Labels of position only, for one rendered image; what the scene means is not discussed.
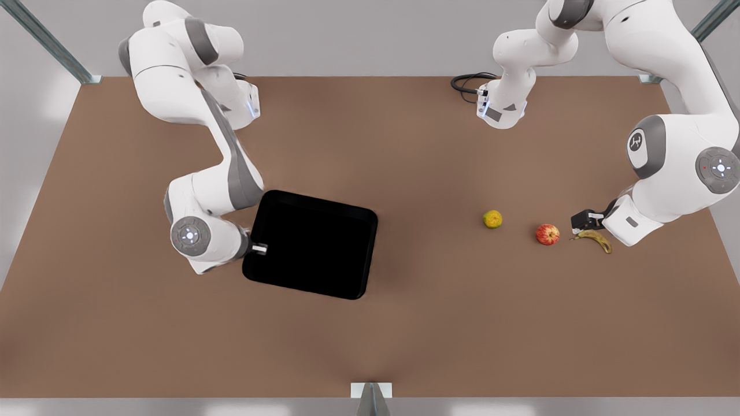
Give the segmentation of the black rectangular tray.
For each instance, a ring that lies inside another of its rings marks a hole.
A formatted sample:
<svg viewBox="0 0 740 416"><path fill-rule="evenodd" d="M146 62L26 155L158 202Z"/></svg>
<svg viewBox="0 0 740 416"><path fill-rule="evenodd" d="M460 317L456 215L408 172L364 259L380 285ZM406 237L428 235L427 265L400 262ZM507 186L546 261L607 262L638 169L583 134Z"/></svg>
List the black rectangular tray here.
<svg viewBox="0 0 740 416"><path fill-rule="evenodd" d="M245 255L250 281L356 300L367 289L378 217L372 210L270 190L251 230L264 254Z"/></svg>

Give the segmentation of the brown spotted yellow banana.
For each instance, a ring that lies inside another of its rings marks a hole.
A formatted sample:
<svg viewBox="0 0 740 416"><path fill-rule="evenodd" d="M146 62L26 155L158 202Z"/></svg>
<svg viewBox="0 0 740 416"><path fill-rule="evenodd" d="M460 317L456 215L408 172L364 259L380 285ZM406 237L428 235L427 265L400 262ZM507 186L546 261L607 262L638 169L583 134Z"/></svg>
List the brown spotted yellow banana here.
<svg viewBox="0 0 740 416"><path fill-rule="evenodd" d="M605 237L602 234L600 234L600 232L598 232L597 230L592 230L592 229L582 230L580 232L577 232L577 234L574 235L574 237L572 237L570 240L579 240L579 239L590 239L590 240L594 240L595 242L597 242L600 245L600 247L603 248L603 250L607 254L611 254L612 253L612 245L611 245L611 243L609 242L609 240L607 239L607 237Z"/></svg>

